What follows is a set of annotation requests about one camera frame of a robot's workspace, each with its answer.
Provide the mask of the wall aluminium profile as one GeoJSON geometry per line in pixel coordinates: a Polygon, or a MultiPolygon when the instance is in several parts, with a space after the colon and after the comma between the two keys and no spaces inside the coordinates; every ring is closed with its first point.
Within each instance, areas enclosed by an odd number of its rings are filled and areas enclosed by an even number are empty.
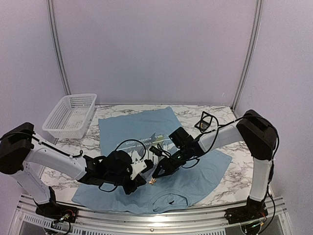
{"type": "Polygon", "coordinates": [[[254,18],[252,21],[252,30],[251,30],[250,39],[248,42],[246,57],[244,60],[244,64],[243,64],[243,68],[241,71],[239,83],[237,86],[237,90],[235,92],[235,96],[234,96],[234,99],[232,101],[232,105],[230,107],[232,112],[236,112],[236,109],[239,105],[240,98],[242,96],[244,86],[245,86],[245,83],[247,80],[247,76],[248,76],[250,64],[251,64],[251,61],[253,58],[253,54],[254,54],[254,51],[256,49],[260,25],[261,25],[261,20],[262,20],[263,5],[264,5],[263,0],[257,0],[255,3],[254,18]]]}
{"type": "Polygon", "coordinates": [[[70,90],[67,72],[66,72],[66,68],[64,65],[64,60],[63,60],[62,52],[61,52],[61,46],[60,46],[60,42],[59,42],[59,35],[58,35],[57,24],[56,24],[54,1],[53,0],[47,0],[46,3],[47,3],[48,20],[49,20],[49,25],[50,25],[52,42],[53,42],[56,61],[57,61],[57,65],[58,65],[58,69],[59,69],[59,73],[60,73],[60,77],[61,77],[61,82],[62,82],[65,94],[70,95],[71,90],[70,90]]]}

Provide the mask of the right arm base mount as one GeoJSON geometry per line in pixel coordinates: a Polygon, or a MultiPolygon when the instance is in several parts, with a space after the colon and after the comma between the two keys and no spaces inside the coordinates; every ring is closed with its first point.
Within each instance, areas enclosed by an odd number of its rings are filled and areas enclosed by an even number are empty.
{"type": "Polygon", "coordinates": [[[224,217],[229,224],[247,222],[268,216],[265,198],[261,201],[251,199],[249,196],[246,204],[240,207],[226,209],[224,217]]]}

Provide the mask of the aluminium front rail frame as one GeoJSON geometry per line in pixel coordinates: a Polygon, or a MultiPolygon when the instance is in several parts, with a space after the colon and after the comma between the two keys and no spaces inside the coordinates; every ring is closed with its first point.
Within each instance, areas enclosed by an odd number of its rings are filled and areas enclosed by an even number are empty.
{"type": "Polygon", "coordinates": [[[72,235],[245,235],[261,222],[262,235],[293,235],[291,219],[282,197],[266,199],[266,218],[229,224],[228,208],[244,205],[244,201],[207,207],[192,207],[162,214],[136,215],[129,212],[96,212],[76,205],[76,221],[72,235]]]}

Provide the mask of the right wall aluminium profile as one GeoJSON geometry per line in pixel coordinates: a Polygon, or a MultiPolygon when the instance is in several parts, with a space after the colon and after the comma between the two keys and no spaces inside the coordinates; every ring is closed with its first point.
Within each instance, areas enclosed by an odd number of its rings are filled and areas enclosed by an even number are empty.
{"type": "Polygon", "coordinates": [[[261,20],[262,20],[263,5],[264,5],[263,0],[257,0],[255,3],[254,18],[252,21],[252,30],[251,30],[250,39],[248,42],[246,57],[244,60],[244,64],[243,64],[243,68],[241,71],[239,83],[237,86],[237,90],[235,92],[235,96],[234,96],[234,99],[232,101],[232,105],[230,107],[232,112],[236,112],[236,109],[239,105],[240,98],[242,96],[244,86],[245,86],[245,83],[247,80],[247,76],[248,76],[250,64],[251,64],[251,61],[253,58],[253,54],[254,54],[254,51],[256,49],[260,25],[261,25],[261,20]]]}

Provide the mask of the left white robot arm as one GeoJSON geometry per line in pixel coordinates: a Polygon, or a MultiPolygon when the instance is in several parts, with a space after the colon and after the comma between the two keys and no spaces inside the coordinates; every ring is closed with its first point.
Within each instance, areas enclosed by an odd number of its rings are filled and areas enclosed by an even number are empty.
{"type": "Polygon", "coordinates": [[[0,171],[12,176],[52,218],[60,216],[62,207],[54,201],[51,188],[32,171],[30,163],[64,173],[81,184],[122,186],[126,194],[146,183],[141,174],[152,166],[144,159],[133,161],[122,150],[95,158],[83,152],[70,154],[35,133],[33,124],[18,126],[0,139],[0,171]]]}

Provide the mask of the open black brooch box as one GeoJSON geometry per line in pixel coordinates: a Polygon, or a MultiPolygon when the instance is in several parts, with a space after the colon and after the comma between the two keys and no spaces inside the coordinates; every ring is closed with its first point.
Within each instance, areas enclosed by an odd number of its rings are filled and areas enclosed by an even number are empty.
{"type": "Polygon", "coordinates": [[[203,133],[211,126],[212,119],[212,115],[203,111],[200,120],[194,125],[194,127],[203,133]]]}

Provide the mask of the left wall aluminium profile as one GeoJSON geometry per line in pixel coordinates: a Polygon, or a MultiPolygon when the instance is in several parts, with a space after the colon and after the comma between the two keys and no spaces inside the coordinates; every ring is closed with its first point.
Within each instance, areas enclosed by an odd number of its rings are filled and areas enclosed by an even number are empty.
{"type": "Polygon", "coordinates": [[[61,82],[62,82],[65,94],[70,95],[71,90],[70,90],[67,72],[66,72],[66,68],[64,65],[64,60],[63,60],[62,52],[61,52],[61,46],[60,46],[60,42],[59,42],[59,35],[58,35],[57,24],[56,24],[54,1],[53,0],[47,0],[46,3],[47,3],[48,20],[49,20],[49,25],[50,25],[52,42],[53,42],[56,61],[57,61],[57,65],[58,65],[58,69],[59,69],[59,73],[60,73],[60,77],[61,77],[61,82]]]}

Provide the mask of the white perforated plastic basket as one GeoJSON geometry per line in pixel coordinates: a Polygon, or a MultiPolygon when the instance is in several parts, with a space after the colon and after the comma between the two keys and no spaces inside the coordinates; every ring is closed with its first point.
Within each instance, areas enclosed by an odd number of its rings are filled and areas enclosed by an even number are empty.
{"type": "Polygon", "coordinates": [[[97,94],[64,96],[45,120],[42,130],[56,139],[81,139],[92,119],[97,94]]]}

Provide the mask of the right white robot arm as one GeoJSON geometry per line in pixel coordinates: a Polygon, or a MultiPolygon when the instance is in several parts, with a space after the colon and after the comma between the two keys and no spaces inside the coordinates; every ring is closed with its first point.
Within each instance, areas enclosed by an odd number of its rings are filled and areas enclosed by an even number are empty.
{"type": "Polygon", "coordinates": [[[280,143],[277,129],[266,118],[254,110],[248,110],[242,117],[196,138],[182,127],[171,133],[169,138],[178,150],[157,164],[153,178],[172,175],[188,161],[198,159],[214,149],[244,141],[253,158],[253,175],[248,196],[251,202],[243,207],[242,215],[246,219],[253,219],[261,212],[260,202],[268,193],[274,172],[274,156],[280,143]]]}

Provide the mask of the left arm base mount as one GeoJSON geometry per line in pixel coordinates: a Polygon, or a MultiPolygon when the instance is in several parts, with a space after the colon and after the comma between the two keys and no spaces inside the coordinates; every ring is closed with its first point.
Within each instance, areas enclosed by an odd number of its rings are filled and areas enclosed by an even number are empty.
{"type": "Polygon", "coordinates": [[[37,206],[36,214],[52,218],[57,221],[59,221],[63,216],[68,214],[69,218],[67,218],[66,221],[74,223],[76,221],[78,209],[73,206],[58,204],[56,202],[54,190],[52,189],[52,187],[48,187],[48,189],[50,198],[47,203],[38,204],[36,201],[34,201],[37,206]]]}

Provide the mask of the light blue printed t-shirt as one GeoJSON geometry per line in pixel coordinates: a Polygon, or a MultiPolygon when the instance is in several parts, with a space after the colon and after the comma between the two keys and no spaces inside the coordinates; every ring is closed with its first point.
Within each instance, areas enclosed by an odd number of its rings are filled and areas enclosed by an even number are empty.
{"type": "MultiPolygon", "coordinates": [[[[101,153],[107,156],[115,148],[138,160],[144,150],[161,145],[170,153],[176,147],[169,135],[181,127],[172,108],[144,111],[137,114],[109,117],[98,121],[101,153]]],[[[158,178],[131,194],[122,187],[114,188],[82,184],[72,201],[95,211],[162,213],[185,209],[207,197],[222,180],[231,156],[218,150],[204,155],[197,165],[180,169],[171,176],[158,178]]]]}

